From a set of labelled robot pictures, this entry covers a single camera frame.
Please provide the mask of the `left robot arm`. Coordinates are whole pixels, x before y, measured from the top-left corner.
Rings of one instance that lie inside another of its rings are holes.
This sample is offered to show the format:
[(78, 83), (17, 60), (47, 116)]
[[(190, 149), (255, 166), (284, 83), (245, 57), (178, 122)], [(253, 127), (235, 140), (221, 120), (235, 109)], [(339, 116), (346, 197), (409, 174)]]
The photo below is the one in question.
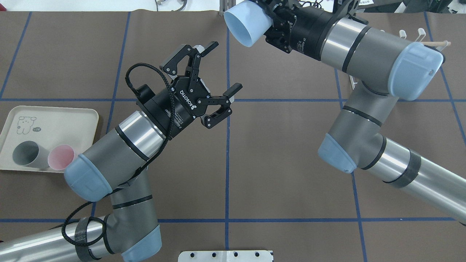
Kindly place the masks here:
[(1, 243), (2, 262), (99, 262), (120, 254), (141, 262), (162, 247), (147, 167), (195, 119), (213, 128), (232, 114), (235, 83), (213, 96), (199, 77), (201, 59), (218, 46), (180, 45), (155, 68), (136, 63), (125, 75), (139, 110), (115, 126), (64, 170), (85, 204), (62, 225)]

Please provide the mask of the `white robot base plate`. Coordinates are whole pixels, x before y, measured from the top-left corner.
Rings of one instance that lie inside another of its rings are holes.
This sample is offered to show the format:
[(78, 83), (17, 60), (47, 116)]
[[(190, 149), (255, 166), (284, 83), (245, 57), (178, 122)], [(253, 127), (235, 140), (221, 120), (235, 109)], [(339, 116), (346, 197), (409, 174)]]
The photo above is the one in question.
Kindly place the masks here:
[(273, 262), (273, 251), (269, 250), (210, 250), (183, 251), (178, 262)]

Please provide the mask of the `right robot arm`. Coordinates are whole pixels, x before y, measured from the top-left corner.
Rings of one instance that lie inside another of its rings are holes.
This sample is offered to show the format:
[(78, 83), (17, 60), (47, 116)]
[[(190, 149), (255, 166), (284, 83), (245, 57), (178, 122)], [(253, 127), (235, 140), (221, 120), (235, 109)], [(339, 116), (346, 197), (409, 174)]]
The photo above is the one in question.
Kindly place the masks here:
[(298, 0), (255, 0), (272, 20), (266, 41), (296, 50), (358, 78), (318, 150), (345, 173), (360, 168), (465, 224), (465, 179), (380, 133), (399, 99), (417, 99), (445, 58), (435, 48), (372, 28), (356, 16), (358, 0), (329, 13)]

